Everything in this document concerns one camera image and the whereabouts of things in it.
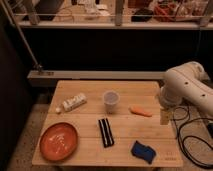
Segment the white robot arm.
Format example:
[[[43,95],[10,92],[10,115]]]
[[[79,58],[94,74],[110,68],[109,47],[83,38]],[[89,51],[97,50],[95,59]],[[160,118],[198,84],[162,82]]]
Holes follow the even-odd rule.
[[[168,69],[163,76],[164,85],[157,97],[160,109],[160,124],[169,123],[172,109],[186,99],[201,111],[213,116],[213,89],[201,82],[205,76],[203,66],[195,61]]]

